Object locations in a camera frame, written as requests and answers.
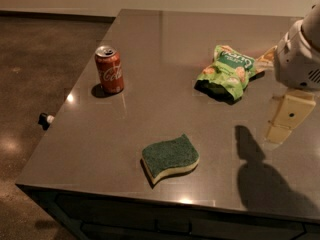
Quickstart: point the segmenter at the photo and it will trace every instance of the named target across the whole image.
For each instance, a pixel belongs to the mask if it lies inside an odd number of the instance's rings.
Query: concrete floor
[[[0,239],[75,239],[15,186],[110,23],[0,17]]]

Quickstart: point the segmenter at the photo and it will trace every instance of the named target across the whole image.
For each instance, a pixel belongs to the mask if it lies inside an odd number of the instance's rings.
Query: chip bag
[[[272,56],[274,49],[267,53]],[[269,57],[261,56],[260,60],[255,60],[230,46],[218,45],[214,50],[213,63],[198,76],[195,89],[217,99],[237,101],[251,77],[273,67]]]

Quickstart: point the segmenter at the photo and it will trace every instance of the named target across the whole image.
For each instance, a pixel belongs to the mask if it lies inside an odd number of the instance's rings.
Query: sponge
[[[161,141],[147,146],[142,151],[142,161],[151,182],[192,171],[199,163],[199,154],[188,137]]]

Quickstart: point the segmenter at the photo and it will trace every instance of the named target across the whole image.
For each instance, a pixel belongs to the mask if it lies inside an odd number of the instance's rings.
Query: soda can
[[[102,89],[110,94],[121,92],[124,82],[119,52],[109,45],[100,46],[95,52],[95,61]]]

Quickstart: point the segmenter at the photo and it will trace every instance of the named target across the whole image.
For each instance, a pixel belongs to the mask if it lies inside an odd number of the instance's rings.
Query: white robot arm
[[[320,90],[320,4],[293,24],[274,55],[277,81],[290,88]]]
[[[270,121],[266,139],[283,143],[314,109],[320,90],[320,4],[295,22],[274,52],[278,82],[289,87]]]

